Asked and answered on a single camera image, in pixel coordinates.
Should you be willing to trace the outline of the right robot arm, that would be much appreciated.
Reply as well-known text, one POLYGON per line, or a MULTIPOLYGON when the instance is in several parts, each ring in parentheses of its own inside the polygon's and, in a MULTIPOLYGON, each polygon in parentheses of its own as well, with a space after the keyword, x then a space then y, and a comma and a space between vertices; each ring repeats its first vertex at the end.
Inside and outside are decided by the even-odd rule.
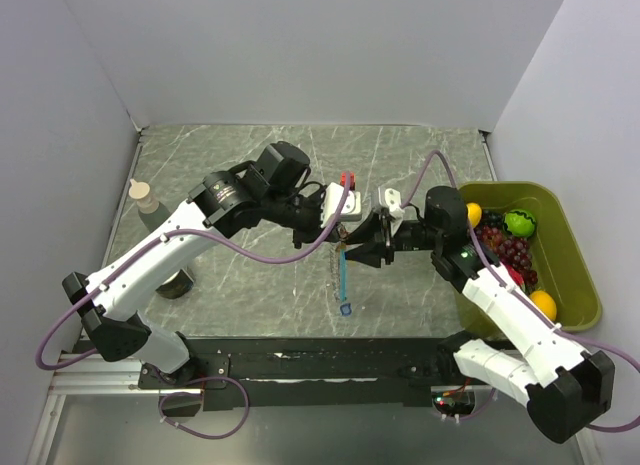
POLYGON ((436 186, 425 214, 404 220, 397 191, 383 191, 346 243, 350 261, 379 268, 399 251, 427 250, 437 273, 482 311, 520 353, 519 358, 458 332, 437 347, 437 372, 448 383, 482 381, 520 403, 549 440, 564 443, 610 408, 615 366, 591 353, 542 315, 505 265, 468 228, 460 192, 436 186))

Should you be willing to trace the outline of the light blue key handle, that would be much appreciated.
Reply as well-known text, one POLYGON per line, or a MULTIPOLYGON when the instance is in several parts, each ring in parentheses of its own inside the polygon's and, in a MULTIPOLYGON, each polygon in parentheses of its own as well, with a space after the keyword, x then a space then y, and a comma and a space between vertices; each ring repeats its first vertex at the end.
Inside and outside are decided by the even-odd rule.
POLYGON ((339 299, 341 303, 346 303, 347 298, 347 260, 346 249, 339 252, 339 299))

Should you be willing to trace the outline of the metal keyring with small rings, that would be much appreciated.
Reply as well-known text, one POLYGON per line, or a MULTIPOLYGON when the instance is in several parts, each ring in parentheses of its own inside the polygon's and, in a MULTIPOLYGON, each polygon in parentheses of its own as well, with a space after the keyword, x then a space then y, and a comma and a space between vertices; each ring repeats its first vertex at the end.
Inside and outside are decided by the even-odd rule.
POLYGON ((348 231, 344 225, 340 224, 337 227, 337 234, 338 241, 335 244, 332 244, 332 248, 329 252, 329 269, 334 298, 339 304, 343 304, 339 299, 339 252, 342 248, 345 248, 347 251, 344 239, 347 237, 348 231))

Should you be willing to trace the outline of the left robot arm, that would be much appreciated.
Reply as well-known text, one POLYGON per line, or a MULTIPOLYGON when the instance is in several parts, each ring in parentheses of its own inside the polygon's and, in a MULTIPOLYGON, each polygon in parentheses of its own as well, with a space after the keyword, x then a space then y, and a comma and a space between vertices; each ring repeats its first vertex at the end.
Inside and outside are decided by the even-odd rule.
POLYGON ((323 184, 304 196, 310 171, 310 159, 298 147, 269 144, 256 160, 206 175, 173 214, 120 259, 88 276, 66 277, 72 310, 94 353, 107 362, 135 357, 160 369, 174 386, 191 384, 198 363, 180 333, 145 316, 149 297, 216 245, 269 265, 294 263, 313 253, 332 234, 351 183, 323 184), (236 233, 263 221, 292 230, 298 253, 261 256, 233 242, 236 233))

